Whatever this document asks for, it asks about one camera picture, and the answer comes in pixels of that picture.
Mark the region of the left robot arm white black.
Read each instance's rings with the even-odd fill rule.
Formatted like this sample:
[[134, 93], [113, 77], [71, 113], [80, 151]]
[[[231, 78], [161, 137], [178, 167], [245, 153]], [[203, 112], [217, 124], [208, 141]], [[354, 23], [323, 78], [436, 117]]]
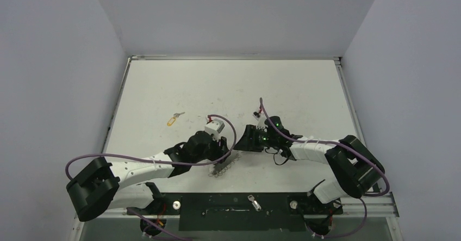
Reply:
[[161, 210], [162, 199], [152, 182], [184, 174], [193, 166], [224, 162], [232, 153], [224, 136], [198, 131], [187, 141], [147, 158], [113, 154], [117, 162], [109, 162], [108, 153], [91, 155], [92, 161], [66, 186], [80, 221], [93, 220], [114, 208], [134, 207], [148, 214]]

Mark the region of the silver carabiner keyring with rings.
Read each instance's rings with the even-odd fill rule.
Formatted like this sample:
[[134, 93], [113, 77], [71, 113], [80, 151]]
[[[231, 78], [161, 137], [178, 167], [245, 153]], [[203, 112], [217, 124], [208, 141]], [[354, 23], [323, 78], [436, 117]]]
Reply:
[[209, 170], [209, 177], [220, 177], [225, 174], [242, 156], [241, 151], [233, 151], [222, 163], [214, 164]]

